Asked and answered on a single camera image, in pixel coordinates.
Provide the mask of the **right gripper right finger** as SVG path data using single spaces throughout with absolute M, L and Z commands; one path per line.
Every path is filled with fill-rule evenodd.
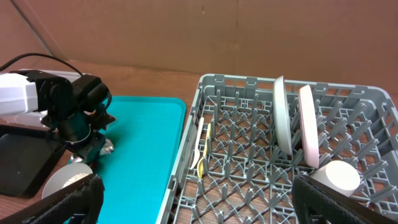
M 355 202 L 307 175 L 294 179 L 292 203 L 300 224 L 397 224 L 395 220 Z

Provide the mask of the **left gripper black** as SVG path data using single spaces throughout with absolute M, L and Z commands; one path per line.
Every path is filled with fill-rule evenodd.
M 47 115 L 42 124 L 58 131 L 59 138 L 86 164 L 99 158 L 106 138 L 99 133 L 116 120 L 106 109 L 112 94 L 99 77 L 83 75 L 74 82 L 59 77 L 45 91 Z

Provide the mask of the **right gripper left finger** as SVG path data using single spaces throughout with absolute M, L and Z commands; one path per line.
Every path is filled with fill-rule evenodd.
M 97 174 L 86 177 L 1 220 L 1 223 L 96 223 L 104 201 Z

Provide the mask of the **grey bowl with grains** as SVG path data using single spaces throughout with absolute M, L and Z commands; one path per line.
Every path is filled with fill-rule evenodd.
M 84 163 L 73 163 L 62 167 L 47 181 L 42 192 L 42 198 L 57 192 L 58 190 L 92 174 L 90 166 Z

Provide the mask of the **white paper cup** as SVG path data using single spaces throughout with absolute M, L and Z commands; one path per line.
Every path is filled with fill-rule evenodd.
M 361 183 L 357 170 L 344 161 L 331 161 L 310 177 L 347 197 L 353 195 Z

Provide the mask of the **silver foil wrapper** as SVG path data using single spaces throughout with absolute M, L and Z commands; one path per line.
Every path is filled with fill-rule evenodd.
M 87 147 L 80 150 L 81 154 L 73 153 L 69 163 L 82 162 L 90 165 L 95 163 L 99 157 L 111 154 L 113 151 L 113 143 L 108 138 L 104 138 L 100 142 L 96 141 L 93 144 L 88 144 Z

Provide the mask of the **grey round plate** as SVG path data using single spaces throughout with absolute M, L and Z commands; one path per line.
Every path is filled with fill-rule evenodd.
M 290 116 L 283 76 L 276 78 L 274 81 L 273 103 L 275 130 L 279 149 L 291 155 L 292 137 L 290 132 Z

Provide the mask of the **pink round plate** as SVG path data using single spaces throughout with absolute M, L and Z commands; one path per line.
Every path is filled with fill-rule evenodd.
M 318 129 L 310 85 L 299 89 L 298 102 L 305 162 L 308 166 L 317 169 L 319 167 Z

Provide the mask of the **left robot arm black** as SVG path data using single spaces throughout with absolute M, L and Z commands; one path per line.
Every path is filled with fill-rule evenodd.
M 91 164 L 114 152 L 100 133 L 115 122 L 107 109 L 109 88 L 99 77 L 51 70 L 16 70 L 1 74 L 1 116 L 57 140 L 72 152 L 72 162 Z

